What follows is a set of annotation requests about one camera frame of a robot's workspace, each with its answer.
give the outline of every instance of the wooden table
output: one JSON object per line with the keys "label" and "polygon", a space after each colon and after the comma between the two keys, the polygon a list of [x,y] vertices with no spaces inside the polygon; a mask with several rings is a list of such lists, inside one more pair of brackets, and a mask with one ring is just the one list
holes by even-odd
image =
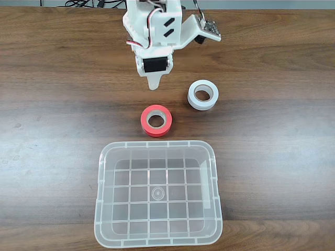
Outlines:
{"label": "wooden table", "polygon": [[[335,11],[207,11],[224,41],[176,51],[155,91],[124,12],[0,8],[0,250],[106,250],[99,154],[155,140],[151,104],[173,115],[160,139],[212,145],[224,217],[215,244],[159,250],[335,250]],[[197,79],[219,88],[209,111],[187,102]]]}

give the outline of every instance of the clear plastic bin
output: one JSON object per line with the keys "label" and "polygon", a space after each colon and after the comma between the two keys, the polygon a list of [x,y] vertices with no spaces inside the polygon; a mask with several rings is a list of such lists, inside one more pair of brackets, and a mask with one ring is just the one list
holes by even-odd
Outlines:
{"label": "clear plastic bin", "polygon": [[99,160],[94,233],[109,248],[215,242],[222,214],[211,146],[203,141],[107,145]]}

